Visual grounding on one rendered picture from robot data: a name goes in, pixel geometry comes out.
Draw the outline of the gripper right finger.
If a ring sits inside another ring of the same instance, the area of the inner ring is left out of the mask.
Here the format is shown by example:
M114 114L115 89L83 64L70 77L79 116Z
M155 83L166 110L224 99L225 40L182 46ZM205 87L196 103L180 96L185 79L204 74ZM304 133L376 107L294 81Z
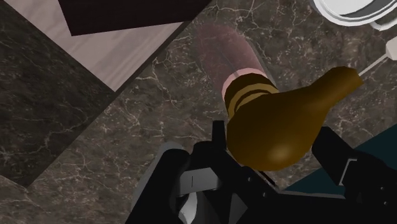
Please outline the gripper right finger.
M329 127L322 127L312 154L335 185L345 188L333 206L337 218L397 224L397 170L381 159L351 148Z

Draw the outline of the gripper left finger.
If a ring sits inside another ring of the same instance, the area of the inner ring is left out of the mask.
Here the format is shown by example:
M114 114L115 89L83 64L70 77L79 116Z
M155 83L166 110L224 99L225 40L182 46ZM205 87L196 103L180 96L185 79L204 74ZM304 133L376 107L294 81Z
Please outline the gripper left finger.
M211 141L188 153L174 142L161 146L134 193L125 224L271 224L276 191L227 152L225 127L212 124Z

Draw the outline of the dark teal flat book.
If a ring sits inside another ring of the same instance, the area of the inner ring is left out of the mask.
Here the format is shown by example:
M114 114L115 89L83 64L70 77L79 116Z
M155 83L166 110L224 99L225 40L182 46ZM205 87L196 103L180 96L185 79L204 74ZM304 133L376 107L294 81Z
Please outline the dark teal flat book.
M357 146L356 150L369 153L397 170L397 124ZM345 192L345 188L343 186L336 186L323 168L302 178L287 187L286 190L335 195L343 195Z

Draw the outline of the brown pear-shaped vase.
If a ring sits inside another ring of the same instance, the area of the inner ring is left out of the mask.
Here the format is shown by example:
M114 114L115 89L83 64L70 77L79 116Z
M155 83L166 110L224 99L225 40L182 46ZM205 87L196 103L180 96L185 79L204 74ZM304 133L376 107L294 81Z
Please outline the brown pear-shaped vase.
M278 171L310 149L329 110L363 84L350 67L330 69L309 86L280 92L257 69L229 77L223 98L226 145L234 159L259 171Z

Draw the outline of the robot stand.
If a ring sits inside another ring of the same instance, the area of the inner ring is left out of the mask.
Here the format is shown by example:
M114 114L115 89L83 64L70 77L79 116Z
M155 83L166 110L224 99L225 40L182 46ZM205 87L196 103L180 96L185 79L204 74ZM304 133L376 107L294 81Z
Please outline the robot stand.
M193 20L212 0L58 0L73 36Z

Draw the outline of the white round bowl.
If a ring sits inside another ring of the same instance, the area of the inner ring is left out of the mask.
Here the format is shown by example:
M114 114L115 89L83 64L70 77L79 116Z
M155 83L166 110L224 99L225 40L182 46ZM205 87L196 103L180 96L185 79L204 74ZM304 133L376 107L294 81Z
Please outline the white round bowl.
M309 0L310 5L330 22L355 27L369 24L385 31L397 25L397 17L385 24L376 20L397 9L397 0Z

